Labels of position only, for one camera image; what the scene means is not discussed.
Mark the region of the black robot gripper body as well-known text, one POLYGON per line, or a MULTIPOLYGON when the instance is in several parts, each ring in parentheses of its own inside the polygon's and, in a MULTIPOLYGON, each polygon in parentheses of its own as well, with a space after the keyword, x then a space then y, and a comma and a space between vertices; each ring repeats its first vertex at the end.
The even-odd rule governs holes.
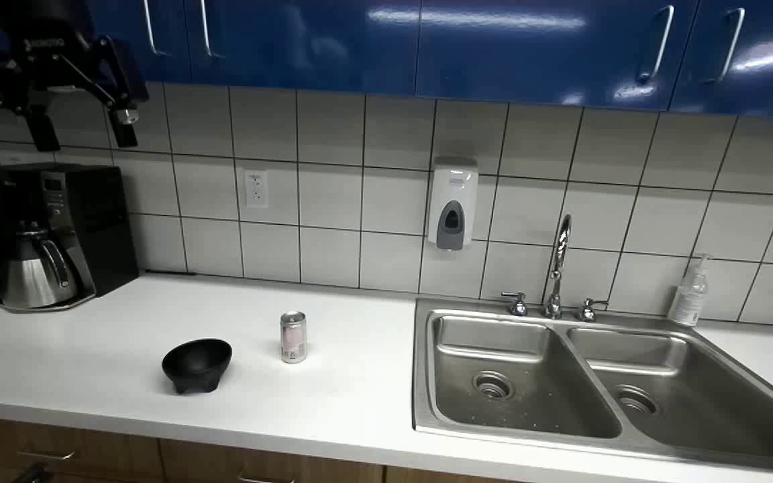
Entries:
POLYGON ((45 95, 80 88, 108 110, 147 99, 131 50, 95 29, 87 0, 0 0, 0 109, 27 113, 45 95))

